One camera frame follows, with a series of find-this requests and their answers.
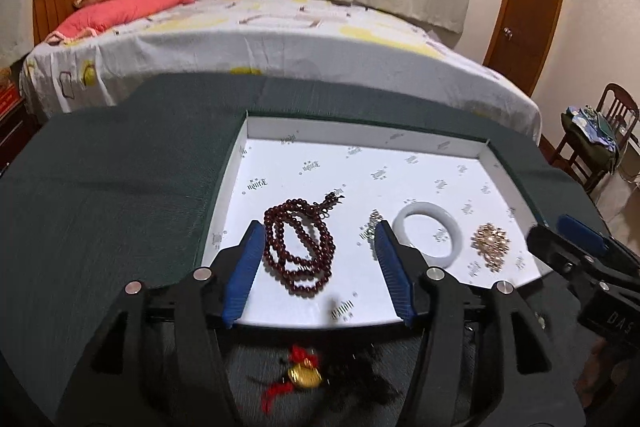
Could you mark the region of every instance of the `white tray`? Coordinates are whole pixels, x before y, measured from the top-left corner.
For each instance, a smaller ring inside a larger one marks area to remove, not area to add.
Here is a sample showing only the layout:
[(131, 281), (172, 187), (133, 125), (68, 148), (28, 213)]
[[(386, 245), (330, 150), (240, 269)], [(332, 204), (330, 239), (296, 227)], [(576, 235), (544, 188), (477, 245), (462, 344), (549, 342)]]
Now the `white tray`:
[[(485, 142), (363, 124), (248, 117), (230, 155), (202, 260), (237, 245), (252, 219), (288, 199), (344, 196), (326, 225), (336, 245), (333, 276), (315, 297), (290, 295), (265, 266), (256, 274), (241, 324), (279, 328), (359, 327), (398, 322), (378, 261), (365, 235), (377, 209), (393, 222), (402, 207), (431, 201), (460, 224), (464, 247), (447, 271), (460, 282), (489, 288), (498, 280), (520, 286), (548, 271), (527, 251), (536, 220)], [(479, 226), (507, 231), (510, 252), (498, 273), (471, 248)], [(446, 255), (450, 240), (434, 219), (405, 221), (412, 243)], [(308, 257), (293, 230), (285, 242)]]

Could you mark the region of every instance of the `mala beads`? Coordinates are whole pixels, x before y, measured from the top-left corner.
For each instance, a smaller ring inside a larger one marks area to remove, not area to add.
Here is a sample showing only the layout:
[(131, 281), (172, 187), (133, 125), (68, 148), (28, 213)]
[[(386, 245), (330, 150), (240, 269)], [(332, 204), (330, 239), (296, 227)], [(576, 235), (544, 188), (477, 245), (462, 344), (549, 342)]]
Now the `mala beads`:
[[(322, 203), (307, 203), (305, 200), (287, 200), (278, 206), (272, 206), (264, 213), (264, 227), (266, 243), (264, 245), (264, 260), (282, 278), (282, 283), (291, 292), (298, 295), (313, 296), (317, 294), (331, 277), (331, 263), (334, 259), (334, 238), (322, 222), (323, 217), (328, 217), (329, 210), (339, 203), (340, 198), (334, 192), (329, 192)], [(302, 221), (296, 219), (296, 215), (308, 217), (318, 230), (320, 240), (316, 243), (305, 232)], [(284, 224), (291, 226), (302, 244), (311, 253), (311, 259), (293, 256), (287, 251), (284, 244)], [(277, 261), (271, 255), (271, 248), (275, 250)], [(298, 269), (287, 270), (286, 262), (296, 264)], [(296, 285), (302, 279), (318, 279), (315, 285)]]

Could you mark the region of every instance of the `white bracelet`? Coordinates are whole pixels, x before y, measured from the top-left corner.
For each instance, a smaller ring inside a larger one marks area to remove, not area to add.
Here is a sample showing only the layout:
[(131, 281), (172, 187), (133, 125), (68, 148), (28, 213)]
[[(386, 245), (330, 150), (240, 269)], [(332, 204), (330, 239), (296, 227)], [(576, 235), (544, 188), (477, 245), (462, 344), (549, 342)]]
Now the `white bracelet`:
[(440, 268), (449, 267), (453, 261), (455, 261), (456, 257), (460, 255), (460, 251), (462, 251), (462, 230), (460, 230), (458, 222), (453, 219), (451, 214), (441, 206), (437, 206), (437, 204), (428, 203), (427, 201), (417, 201), (416, 203), (408, 204), (398, 212), (392, 226), (401, 245), (415, 248), (404, 230), (404, 220), (407, 216), (414, 216), (416, 214), (433, 217), (433, 219), (438, 220), (444, 228), (447, 229), (447, 232), (449, 232), (449, 237), (451, 238), (451, 252), (449, 255), (445, 257), (432, 257), (431, 255), (421, 252), (430, 266), (439, 266)]

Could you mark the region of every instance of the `floor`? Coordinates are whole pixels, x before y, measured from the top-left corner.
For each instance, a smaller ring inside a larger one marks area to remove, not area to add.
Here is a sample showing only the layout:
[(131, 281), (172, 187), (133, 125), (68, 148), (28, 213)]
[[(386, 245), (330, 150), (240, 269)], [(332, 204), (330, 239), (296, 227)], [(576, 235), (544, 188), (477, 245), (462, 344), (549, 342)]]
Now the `floor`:
[[(543, 136), (540, 140), (540, 152), (547, 162), (554, 150), (555, 147)], [(568, 167), (566, 160), (560, 158), (554, 166), (577, 181), (577, 174)], [(640, 172), (640, 156), (629, 150), (620, 167), (619, 172), (606, 176), (590, 197), (607, 223), (611, 235), (640, 256), (640, 190), (636, 189), (634, 183), (625, 181), (625, 178), (632, 178), (626, 174)]]

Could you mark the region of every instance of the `white bedsheet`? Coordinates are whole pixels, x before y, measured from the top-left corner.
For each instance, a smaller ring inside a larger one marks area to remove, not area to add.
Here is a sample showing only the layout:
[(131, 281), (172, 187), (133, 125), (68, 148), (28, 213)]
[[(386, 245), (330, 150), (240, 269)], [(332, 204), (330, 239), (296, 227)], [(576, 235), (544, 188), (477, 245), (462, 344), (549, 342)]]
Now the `white bedsheet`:
[(75, 44), (43, 43), (25, 60), (20, 87), (50, 117), (115, 105), (150, 76), (184, 71), (375, 87), (469, 110), (540, 139), (538, 107), (501, 74), (399, 18), (323, 0), (199, 0)]

